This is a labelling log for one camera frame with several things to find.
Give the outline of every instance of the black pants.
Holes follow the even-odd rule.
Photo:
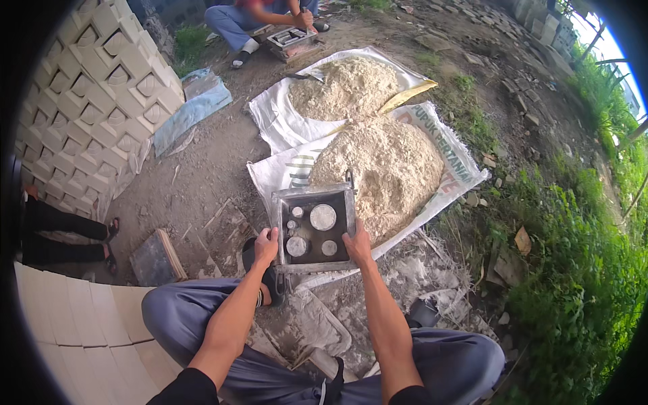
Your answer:
[[[45,238],[37,234],[38,231],[74,232],[97,240],[108,237],[108,228],[104,224],[64,213],[29,196],[22,229],[23,264],[98,262],[105,258],[101,244],[70,245]]]

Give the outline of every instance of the sky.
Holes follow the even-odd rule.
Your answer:
[[[589,45],[594,39],[594,36],[596,36],[596,29],[593,29],[591,25],[583,21],[583,18],[576,13],[574,13],[571,20],[573,22],[573,29],[576,30],[579,36],[579,41],[585,45]],[[596,16],[589,14],[587,20],[595,26],[598,26],[598,18],[596,18]],[[625,57],[621,52],[621,49],[619,49],[616,41],[614,40],[613,31],[610,27],[607,27],[605,31],[603,31],[601,39],[598,40],[594,45],[593,52],[596,55],[597,60],[619,59]],[[626,73],[632,73],[629,64],[617,64],[617,66],[619,66],[619,71],[623,75],[625,75]],[[625,79],[634,92],[634,96],[637,98],[637,101],[639,101],[639,114],[637,114],[636,118],[640,118],[644,114],[646,114],[644,96],[639,90],[639,85],[634,80],[633,75],[630,75]]]

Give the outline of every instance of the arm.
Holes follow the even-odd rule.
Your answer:
[[[277,255],[278,234],[277,228],[261,231],[254,245],[252,269],[211,316],[205,339],[189,363],[189,367],[205,373],[214,382],[217,391],[223,385],[234,360],[243,353],[254,318],[261,277]]]
[[[362,274],[369,335],[380,362],[382,399],[386,404],[400,390],[423,385],[411,355],[410,328],[371,258],[369,233],[362,221],[356,219],[355,237],[345,233],[342,239]]]
[[[308,28],[317,32],[315,28],[313,28],[313,14],[309,10],[301,12],[299,10],[299,0],[288,0],[288,7],[292,14],[291,16],[267,12],[263,9],[263,4],[260,1],[250,5],[248,10],[252,17],[261,23],[272,25],[294,25],[295,27]]]

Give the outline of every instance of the hand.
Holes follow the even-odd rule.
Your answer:
[[[313,13],[310,10],[300,12],[292,20],[295,27],[307,28],[317,34],[317,30],[313,27]]]
[[[254,242],[254,261],[265,270],[277,256],[279,250],[279,228],[263,228]]]
[[[342,241],[344,241],[344,246],[347,247],[349,257],[358,266],[362,267],[373,261],[369,233],[364,229],[364,224],[360,218],[356,218],[356,236],[351,238],[348,233],[344,232]]]
[[[30,196],[34,197],[35,200],[38,200],[38,187],[33,184],[25,185],[25,191]]]

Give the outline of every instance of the dry leaf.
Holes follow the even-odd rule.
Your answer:
[[[529,234],[526,233],[524,226],[521,227],[518,234],[515,235],[515,244],[518,246],[521,254],[526,256],[531,253],[531,238],[529,238]]]

